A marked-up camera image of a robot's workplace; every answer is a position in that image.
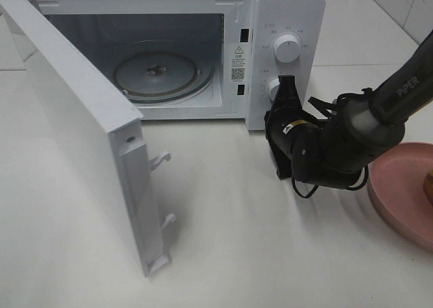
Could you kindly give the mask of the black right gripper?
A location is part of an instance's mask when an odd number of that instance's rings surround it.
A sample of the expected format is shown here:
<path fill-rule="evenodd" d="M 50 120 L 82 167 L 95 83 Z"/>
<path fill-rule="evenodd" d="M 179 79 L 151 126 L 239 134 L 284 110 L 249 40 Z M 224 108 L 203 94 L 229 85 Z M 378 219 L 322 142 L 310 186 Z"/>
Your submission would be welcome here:
<path fill-rule="evenodd" d="M 265 137 L 269 143 L 279 179 L 292 176 L 292 152 L 296 138 L 321 121 L 302 109 L 294 75 L 279 75 L 279 87 L 270 111 L 265 114 Z"/>

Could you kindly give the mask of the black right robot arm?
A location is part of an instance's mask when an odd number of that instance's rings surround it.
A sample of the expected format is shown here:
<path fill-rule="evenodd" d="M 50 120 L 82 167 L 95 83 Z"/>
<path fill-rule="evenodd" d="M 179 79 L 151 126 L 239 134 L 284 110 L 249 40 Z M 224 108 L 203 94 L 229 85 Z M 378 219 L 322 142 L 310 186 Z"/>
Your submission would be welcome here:
<path fill-rule="evenodd" d="M 310 97 L 322 115 L 305 111 L 293 75 L 281 75 L 264 116 L 280 179 L 318 187 L 356 191 L 368 180 L 368 165 L 398 145 L 405 122 L 432 102 L 432 35 L 378 88 L 342 93 L 332 103 Z"/>

